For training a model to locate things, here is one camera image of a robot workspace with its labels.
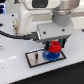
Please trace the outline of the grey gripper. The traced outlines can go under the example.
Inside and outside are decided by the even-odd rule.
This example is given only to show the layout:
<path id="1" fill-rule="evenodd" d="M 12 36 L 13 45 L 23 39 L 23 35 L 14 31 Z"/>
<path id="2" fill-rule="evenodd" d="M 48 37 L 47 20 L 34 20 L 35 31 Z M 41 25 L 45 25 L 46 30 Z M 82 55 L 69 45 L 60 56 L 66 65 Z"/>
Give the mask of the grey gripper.
<path id="1" fill-rule="evenodd" d="M 62 46 L 62 48 L 64 48 L 67 41 L 66 37 L 74 32 L 74 25 L 73 22 L 70 22 L 68 26 L 61 27 L 58 26 L 56 23 L 51 22 L 38 24 L 37 29 L 39 41 L 44 43 L 44 49 L 48 51 L 50 47 L 50 41 L 56 39 L 59 39 L 60 45 Z"/>

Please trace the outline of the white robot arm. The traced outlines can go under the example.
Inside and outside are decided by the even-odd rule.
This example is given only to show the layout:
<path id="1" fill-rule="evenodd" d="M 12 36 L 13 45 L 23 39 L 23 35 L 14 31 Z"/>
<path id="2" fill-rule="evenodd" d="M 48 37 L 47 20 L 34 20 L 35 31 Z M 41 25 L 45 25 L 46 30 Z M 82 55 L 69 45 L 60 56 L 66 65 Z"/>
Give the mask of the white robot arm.
<path id="1" fill-rule="evenodd" d="M 84 30 L 84 0 L 22 0 L 18 12 L 20 38 L 42 42 L 68 38 Z"/>

